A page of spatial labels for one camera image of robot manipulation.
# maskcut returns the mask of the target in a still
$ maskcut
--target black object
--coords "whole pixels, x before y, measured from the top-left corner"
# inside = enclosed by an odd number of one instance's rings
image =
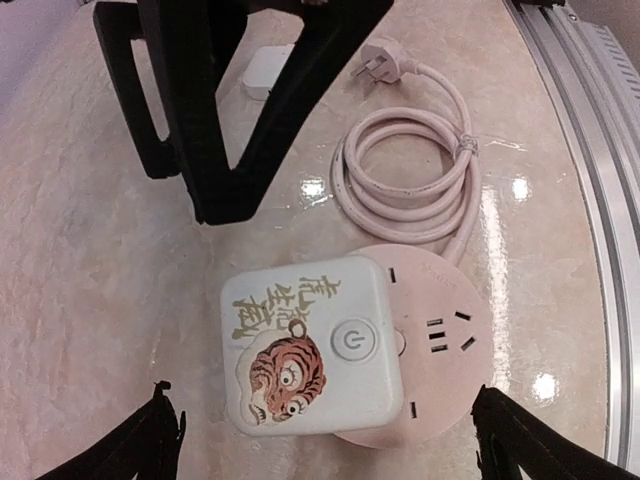
[[[162,393],[169,388],[158,383],[153,398],[115,430],[37,480],[175,480],[187,422],[182,412],[178,425]]]
[[[181,173],[196,220],[251,218],[307,116],[393,0],[138,0],[100,2],[94,23],[109,73],[147,175]],[[250,13],[299,16],[304,28],[251,139],[229,168],[215,92]],[[169,125],[159,140],[131,50],[147,42]]]
[[[483,480],[639,480],[571,443],[496,388],[482,387],[471,411]]]

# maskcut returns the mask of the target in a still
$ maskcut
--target pink socket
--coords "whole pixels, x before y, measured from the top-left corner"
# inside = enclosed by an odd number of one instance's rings
[[[388,272],[405,402],[390,424],[342,432],[372,448],[424,443],[452,427],[491,380],[491,314],[469,279],[417,247],[377,245],[354,252]]]

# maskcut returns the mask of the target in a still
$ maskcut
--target cartoon tiger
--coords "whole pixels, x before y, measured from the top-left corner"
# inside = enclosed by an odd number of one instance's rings
[[[236,375],[244,385],[243,418],[249,425],[276,425],[305,413],[327,383],[320,351],[307,336],[305,323],[293,319],[288,331],[290,336],[283,338],[282,332],[259,334],[243,353],[253,358],[250,366],[249,358],[238,362]],[[272,340],[274,334],[281,338]],[[270,343],[262,348],[265,341]]]

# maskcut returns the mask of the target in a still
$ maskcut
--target power button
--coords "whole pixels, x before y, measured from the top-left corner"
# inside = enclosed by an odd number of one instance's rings
[[[350,362],[367,358],[376,346],[376,335],[362,320],[347,320],[338,325],[331,335],[333,350]]]

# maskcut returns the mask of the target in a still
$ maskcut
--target sticker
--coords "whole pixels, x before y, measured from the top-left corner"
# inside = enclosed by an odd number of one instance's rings
[[[261,332],[236,366],[241,414],[251,426],[277,425],[306,412],[327,384],[322,356],[294,318],[287,331]]]
[[[254,295],[236,300],[232,306],[240,325],[233,330],[231,338],[255,337],[266,329],[286,330],[293,319],[306,322],[318,297],[330,299],[337,295],[341,283],[332,282],[326,275],[301,277],[295,288],[279,283],[267,287],[264,300],[256,299]]]

